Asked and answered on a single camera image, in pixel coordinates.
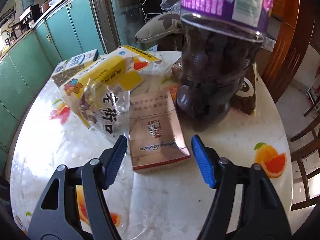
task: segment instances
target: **wooden chair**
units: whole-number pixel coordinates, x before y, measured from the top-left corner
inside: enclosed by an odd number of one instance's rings
[[[310,113],[312,112],[313,109],[316,108],[316,106],[318,105],[319,101],[320,101],[320,96],[316,99],[316,101],[315,101],[315,102],[313,103],[313,105],[308,109],[308,111],[306,111],[306,112],[304,113],[304,117],[306,117],[308,114],[310,114]]]
[[[291,161],[297,161],[299,170],[301,172],[302,182],[304,191],[306,194],[306,200],[293,204],[291,206],[291,210],[297,210],[305,207],[309,207],[312,205],[315,205],[318,200],[320,199],[320,196],[314,197],[310,199],[310,191],[309,191],[309,185],[308,185],[308,179],[316,176],[320,173],[320,168],[316,169],[315,171],[307,174],[306,169],[303,165],[302,160],[309,157],[311,154],[313,154],[316,150],[318,150],[319,157],[320,157],[320,130],[318,135],[315,132],[315,127],[320,123],[320,115],[318,115],[303,131],[298,133],[297,135],[293,136],[290,140],[292,142],[300,139],[301,137],[305,136],[310,131],[312,132],[314,140],[308,143],[307,145],[301,147],[300,149],[294,151],[291,153]]]
[[[275,0],[272,16],[281,26],[276,45],[261,75],[277,102],[296,74],[309,46],[315,22],[310,0]]]

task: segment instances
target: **plastic bottle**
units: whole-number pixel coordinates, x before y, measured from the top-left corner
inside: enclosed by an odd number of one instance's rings
[[[273,0],[181,0],[186,32],[177,106],[199,124],[221,121],[264,40]]]

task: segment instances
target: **cabinet handle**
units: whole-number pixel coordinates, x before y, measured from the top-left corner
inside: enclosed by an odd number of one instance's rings
[[[48,34],[46,35],[46,38],[47,38],[47,40],[48,40],[49,42],[51,42],[51,39],[50,39],[50,37],[49,37]]]

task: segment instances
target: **round table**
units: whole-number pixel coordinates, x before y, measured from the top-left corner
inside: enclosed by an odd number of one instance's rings
[[[161,74],[180,55],[180,52],[156,52],[163,62],[144,70],[145,81],[131,95],[168,86],[168,83],[161,83]],[[198,134],[204,145],[240,166],[250,167],[254,163],[253,149],[259,142],[286,153],[284,173],[271,181],[288,214],[292,204],[292,167],[286,134],[276,106],[260,78],[256,95],[256,116],[231,109],[221,123]],[[60,98],[58,88],[50,79],[34,101],[15,147],[11,203],[15,221],[24,231],[28,230],[37,201],[57,166],[82,166],[113,146],[98,131],[87,129],[72,112],[64,124],[60,119],[50,120],[52,104]],[[181,122],[181,127],[191,150],[191,137],[195,132],[187,122]],[[136,173],[132,170],[129,149],[115,183],[104,191],[110,212],[121,215],[117,229],[123,240],[196,239],[214,194],[215,190],[204,183],[194,158],[162,166],[156,171]],[[238,185],[229,232],[236,229],[240,203],[241,186]],[[85,223],[82,225],[84,230],[90,231]]]

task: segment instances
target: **cabinet door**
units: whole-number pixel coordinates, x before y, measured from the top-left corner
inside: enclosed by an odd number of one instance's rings
[[[67,4],[73,26],[84,52],[97,49],[105,54],[94,23],[89,0],[72,0]]]
[[[0,149],[0,172],[3,172],[8,155]]]
[[[5,109],[4,105],[0,102],[0,143],[1,149],[4,151],[9,147],[9,142],[18,125],[18,120]]]
[[[44,53],[47,55],[47,58],[51,63],[52,68],[54,69],[58,63],[62,62],[62,59],[59,55],[59,52],[57,51],[55,44],[53,43],[50,33],[46,28],[45,21],[37,26],[36,35],[42,49],[44,50]]]
[[[53,71],[36,34],[31,32],[19,41],[9,56],[24,82],[36,95]]]
[[[47,20],[47,26],[54,44],[62,58],[69,59],[83,53],[71,24],[66,6],[60,8]]]
[[[27,67],[31,72],[32,66],[27,65]],[[0,63],[0,77],[0,102],[17,120],[21,120],[34,96],[14,67],[10,56],[6,56]]]

